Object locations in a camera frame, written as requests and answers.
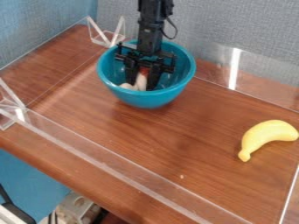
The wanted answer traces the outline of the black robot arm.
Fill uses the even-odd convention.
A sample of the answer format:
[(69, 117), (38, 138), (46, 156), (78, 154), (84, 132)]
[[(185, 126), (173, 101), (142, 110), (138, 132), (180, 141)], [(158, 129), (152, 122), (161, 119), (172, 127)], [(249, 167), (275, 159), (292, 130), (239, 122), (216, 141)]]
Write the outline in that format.
[(173, 73), (176, 56), (172, 52), (162, 51), (164, 22), (173, 22), (169, 16), (173, 14), (173, 0), (137, 0), (138, 31), (136, 44), (120, 42), (116, 45), (114, 58), (124, 63), (125, 81), (136, 82), (141, 69), (148, 70), (145, 89), (153, 90), (161, 74)]

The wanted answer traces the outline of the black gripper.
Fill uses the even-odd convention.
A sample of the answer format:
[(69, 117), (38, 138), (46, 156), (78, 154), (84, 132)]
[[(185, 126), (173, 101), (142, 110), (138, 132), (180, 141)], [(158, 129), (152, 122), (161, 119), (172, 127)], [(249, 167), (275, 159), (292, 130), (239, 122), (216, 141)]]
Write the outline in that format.
[(130, 85), (136, 83), (138, 68), (150, 67), (145, 86), (148, 91), (154, 89), (162, 72), (172, 73), (174, 70), (176, 56), (172, 52), (157, 51), (145, 54), (136, 50), (136, 44), (128, 42), (116, 45), (114, 58), (124, 63), (125, 82)]

